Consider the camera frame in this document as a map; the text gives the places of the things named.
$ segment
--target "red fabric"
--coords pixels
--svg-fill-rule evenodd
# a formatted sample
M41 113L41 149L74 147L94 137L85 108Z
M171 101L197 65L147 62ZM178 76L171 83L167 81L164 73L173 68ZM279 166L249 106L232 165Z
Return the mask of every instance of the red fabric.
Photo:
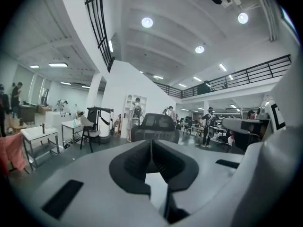
M9 175L8 161L19 171L27 165L22 153L22 134L0 138L0 169L4 175Z

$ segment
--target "black metal railing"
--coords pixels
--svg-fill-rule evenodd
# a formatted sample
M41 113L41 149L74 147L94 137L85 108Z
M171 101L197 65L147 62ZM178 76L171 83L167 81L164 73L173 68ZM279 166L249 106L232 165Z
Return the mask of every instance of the black metal railing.
M108 45L104 22L103 0L85 0L85 5L88 9L90 22L97 40L98 49L102 54L108 72L110 72L115 58L111 56Z
M262 64L246 68L227 76L219 77L182 91L182 98L210 93L248 83L280 77L291 65L290 55L285 55Z
M158 82L154 83L158 85L158 87L160 87L164 92L166 92L167 95L182 98L182 90Z

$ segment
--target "rectangular ceiling light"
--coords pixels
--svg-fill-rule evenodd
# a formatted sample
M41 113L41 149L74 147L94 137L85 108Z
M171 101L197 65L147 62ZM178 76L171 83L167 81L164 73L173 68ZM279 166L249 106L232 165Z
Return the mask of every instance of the rectangular ceiling light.
M49 65L51 67L67 67L67 64L64 62L60 62L60 63L49 63Z
M197 80L197 81L201 81L199 78L196 78L196 77L194 77L194 79Z
M162 77L159 76L153 76L154 78L158 78L158 79L163 79Z
M224 71L227 71L227 69L225 68L225 66L223 66L222 64L219 65Z
M113 45L112 45L112 41L111 41L111 40L108 42L108 45L109 45L109 50L110 50L110 52L114 52L114 50L113 50Z

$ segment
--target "ceiling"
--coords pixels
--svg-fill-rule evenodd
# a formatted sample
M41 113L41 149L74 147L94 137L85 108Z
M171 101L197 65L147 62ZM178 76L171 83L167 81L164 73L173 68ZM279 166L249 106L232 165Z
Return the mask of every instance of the ceiling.
M218 99L209 101L209 106L212 107L217 112L226 111L226 109L232 109L231 105L235 105L240 109L254 109L264 106L264 102L270 100L271 97L268 94L259 93L245 96L237 96L233 98ZM183 109L188 109L190 111L195 110L203 112L198 108L204 108L204 102L182 104Z
M3 33L1 50L50 80L89 86L95 71L75 44L61 18L62 8L54 1L25 0ZM65 62L68 67L52 68L51 62ZM40 68L30 69L32 65ZM102 80L99 90L104 88Z
M180 89L184 88L179 83L187 88L198 85L194 76L210 80L225 75L218 70L219 63L269 38L258 0L234 0L227 7L211 0L123 0L122 8L116 57L152 80ZM240 24L238 15L244 11L249 21ZM152 27L142 26L144 17L153 20ZM197 46L205 51L195 53ZM230 73L253 65L240 62L226 67Z

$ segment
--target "ceiling light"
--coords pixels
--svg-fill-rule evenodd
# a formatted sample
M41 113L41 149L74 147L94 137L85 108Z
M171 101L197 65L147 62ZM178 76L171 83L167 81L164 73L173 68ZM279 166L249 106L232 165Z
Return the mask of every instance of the ceiling light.
M222 64L219 65L224 71L227 71L227 69L225 68L225 66L223 66Z
M114 50L113 50L113 45L112 45L112 41L111 41L111 40L108 42L108 45L109 45L109 50L110 50L110 52L114 52Z
M197 81L201 81L199 78L196 78L196 77L194 77L194 79L197 80Z
M239 16L238 16L238 21L241 24L246 24L247 21L248 21L248 15L246 13L240 13Z
M51 67L67 67L67 64L64 62L60 62L60 63L49 63L49 65Z
M151 18L145 17L144 19L142 19L141 24L145 28L150 28L153 25L153 21Z
M198 53L198 54L201 54L204 52L204 47L203 46L198 46L196 49L195 49L195 52Z
M162 77L159 77L159 76L153 76L154 78L157 78L157 79L163 79Z

